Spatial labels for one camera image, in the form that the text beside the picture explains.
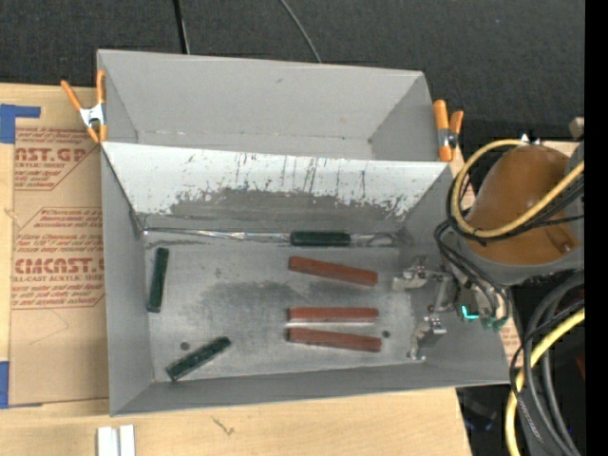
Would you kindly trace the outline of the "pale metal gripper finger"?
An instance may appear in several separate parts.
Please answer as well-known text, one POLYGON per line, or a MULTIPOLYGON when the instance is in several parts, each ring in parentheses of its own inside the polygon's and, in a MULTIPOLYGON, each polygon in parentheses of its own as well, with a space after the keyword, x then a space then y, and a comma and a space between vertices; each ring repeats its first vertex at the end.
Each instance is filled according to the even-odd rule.
POLYGON ((417 323, 411 334, 408 356, 414 361, 423 360, 427 351, 433 348, 446 333, 447 328, 439 315, 426 315, 417 323))
POLYGON ((435 274, 427 268, 426 256, 417 256, 402 273, 391 282, 393 291, 420 289, 434 279, 435 274))

